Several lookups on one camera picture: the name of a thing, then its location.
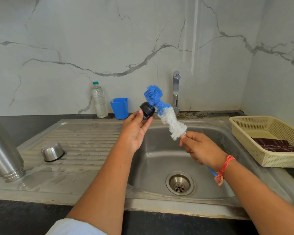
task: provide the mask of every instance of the person's left arm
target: person's left arm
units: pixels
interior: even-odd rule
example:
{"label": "person's left arm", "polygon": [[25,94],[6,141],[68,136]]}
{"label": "person's left arm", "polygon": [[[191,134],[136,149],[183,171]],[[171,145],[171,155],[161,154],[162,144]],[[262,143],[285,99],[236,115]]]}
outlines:
{"label": "person's left arm", "polygon": [[123,123],[120,136],[96,178],[67,218],[89,223],[109,234],[121,234],[126,185],[134,152],[141,146],[153,117],[142,124],[139,110]]}

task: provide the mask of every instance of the blue and white cleaning brush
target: blue and white cleaning brush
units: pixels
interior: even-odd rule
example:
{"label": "blue and white cleaning brush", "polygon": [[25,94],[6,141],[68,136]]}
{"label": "blue and white cleaning brush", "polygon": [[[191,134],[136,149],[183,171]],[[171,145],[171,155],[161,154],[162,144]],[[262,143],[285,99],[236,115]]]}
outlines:
{"label": "blue and white cleaning brush", "polygon": [[162,123],[169,125],[169,131],[173,140],[177,140],[181,135],[186,135],[187,126],[176,119],[173,107],[170,104],[165,104],[161,100],[163,94],[159,87],[147,87],[144,96],[151,106],[157,107],[158,116]]}

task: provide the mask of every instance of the forearm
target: forearm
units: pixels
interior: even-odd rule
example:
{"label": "forearm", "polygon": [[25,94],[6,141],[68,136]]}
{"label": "forearm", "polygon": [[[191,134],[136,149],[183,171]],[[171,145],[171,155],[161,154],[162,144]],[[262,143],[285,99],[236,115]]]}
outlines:
{"label": "forearm", "polygon": [[68,218],[87,222],[103,232],[121,234],[126,185],[133,152],[118,140],[92,184]]}
{"label": "forearm", "polygon": [[239,162],[223,174],[260,234],[294,234],[294,208]]}

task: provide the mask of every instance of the maroon cloth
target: maroon cloth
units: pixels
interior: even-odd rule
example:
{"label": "maroon cloth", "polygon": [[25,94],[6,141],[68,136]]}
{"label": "maroon cloth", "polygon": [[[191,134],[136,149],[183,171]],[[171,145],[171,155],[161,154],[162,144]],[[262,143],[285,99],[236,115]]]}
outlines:
{"label": "maroon cloth", "polygon": [[294,146],[290,145],[287,140],[271,138],[253,138],[263,149],[271,152],[294,153]]}

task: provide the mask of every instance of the countertop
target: countertop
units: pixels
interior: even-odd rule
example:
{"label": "countertop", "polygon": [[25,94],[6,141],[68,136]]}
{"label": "countertop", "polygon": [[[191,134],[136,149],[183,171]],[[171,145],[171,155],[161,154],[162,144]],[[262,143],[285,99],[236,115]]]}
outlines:
{"label": "countertop", "polygon": [[[178,118],[243,116],[240,110],[182,112]],[[61,119],[91,119],[85,115],[2,116],[0,120],[19,146]],[[288,169],[294,177],[294,169]],[[70,211],[68,205],[0,200],[0,234],[45,234]],[[258,234],[251,221],[188,215],[125,211],[122,234]]]}

